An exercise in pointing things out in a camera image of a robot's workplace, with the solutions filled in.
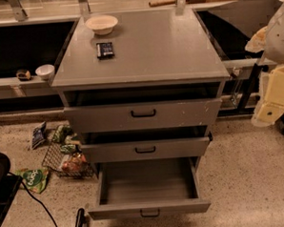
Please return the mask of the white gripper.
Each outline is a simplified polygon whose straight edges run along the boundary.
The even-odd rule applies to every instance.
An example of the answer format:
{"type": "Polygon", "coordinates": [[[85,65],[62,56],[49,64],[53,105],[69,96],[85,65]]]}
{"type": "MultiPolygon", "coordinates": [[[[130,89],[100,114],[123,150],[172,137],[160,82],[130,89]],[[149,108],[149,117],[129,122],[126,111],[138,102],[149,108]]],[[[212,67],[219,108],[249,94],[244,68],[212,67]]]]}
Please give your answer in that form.
{"type": "MultiPolygon", "coordinates": [[[[266,33],[263,27],[247,42],[247,52],[258,53],[265,50],[266,33]]],[[[284,114],[284,65],[278,65],[271,72],[262,72],[259,76],[260,99],[251,118],[255,127],[273,125],[284,114]]]]}

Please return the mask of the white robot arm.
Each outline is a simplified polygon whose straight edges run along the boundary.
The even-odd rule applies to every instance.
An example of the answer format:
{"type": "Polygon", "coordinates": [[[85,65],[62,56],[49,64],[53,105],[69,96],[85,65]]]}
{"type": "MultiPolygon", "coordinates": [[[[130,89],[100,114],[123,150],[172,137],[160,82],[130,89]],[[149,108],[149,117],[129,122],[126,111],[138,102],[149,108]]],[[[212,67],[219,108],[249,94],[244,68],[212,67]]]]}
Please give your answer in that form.
{"type": "Polygon", "coordinates": [[[245,50],[263,52],[259,64],[268,59],[277,65],[259,78],[260,100],[251,118],[259,128],[273,125],[284,114],[284,2],[268,25],[248,41],[245,50]]]}

